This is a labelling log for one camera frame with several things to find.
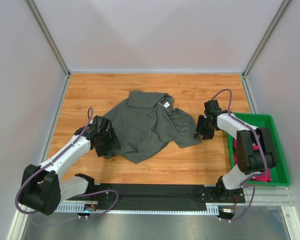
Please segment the grey t-shirt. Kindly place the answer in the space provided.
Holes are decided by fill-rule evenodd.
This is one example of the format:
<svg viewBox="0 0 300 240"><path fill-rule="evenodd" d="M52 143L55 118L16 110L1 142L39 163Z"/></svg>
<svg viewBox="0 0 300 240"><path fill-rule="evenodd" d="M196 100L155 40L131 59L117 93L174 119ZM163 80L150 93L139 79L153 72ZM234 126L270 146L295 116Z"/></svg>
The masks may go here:
<svg viewBox="0 0 300 240"><path fill-rule="evenodd" d="M105 158L123 156L138 164L171 141L179 148L200 144L201 138L195 136L194 118L173 104L174 98L167 93L131 91L127 99L104 115L111 121L121 146Z"/></svg>

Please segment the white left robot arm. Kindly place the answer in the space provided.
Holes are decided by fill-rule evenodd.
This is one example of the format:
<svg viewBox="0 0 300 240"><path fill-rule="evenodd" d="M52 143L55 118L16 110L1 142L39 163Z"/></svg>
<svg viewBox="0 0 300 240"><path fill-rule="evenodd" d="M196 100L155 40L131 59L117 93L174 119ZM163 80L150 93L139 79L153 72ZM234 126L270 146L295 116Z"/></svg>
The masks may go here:
<svg viewBox="0 0 300 240"><path fill-rule="evenodd" d="M66 181L62 181L62 177L88 152L95 150L97 156L102 157L116 149L121 149L121 145L111 121L97 115L90 117L55 155L39 165L30 164L25 168L15 206L30 208L30 214L39 212L49 216L65 200L74 197L91 200L99 194L95 192L93 177L82 173Z"/></svg>

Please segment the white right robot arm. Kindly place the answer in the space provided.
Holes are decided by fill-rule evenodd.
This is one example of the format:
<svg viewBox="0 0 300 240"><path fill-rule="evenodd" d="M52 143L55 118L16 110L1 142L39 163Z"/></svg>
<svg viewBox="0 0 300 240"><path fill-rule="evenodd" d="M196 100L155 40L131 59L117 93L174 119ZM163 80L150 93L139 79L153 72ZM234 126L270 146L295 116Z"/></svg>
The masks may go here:
<svg viewBox="0 0 300 240"><path fill-rule="evenodd" d="M205 102L204 108L204 115L198 117L194 135L210 140L215 131L222 130L236 140L236 165L221 176L215 186L216 198L226 202L245 182L267 175L277 166L275 146L269 128L251 125L229 110L222 110L216 99Z"/></svg>

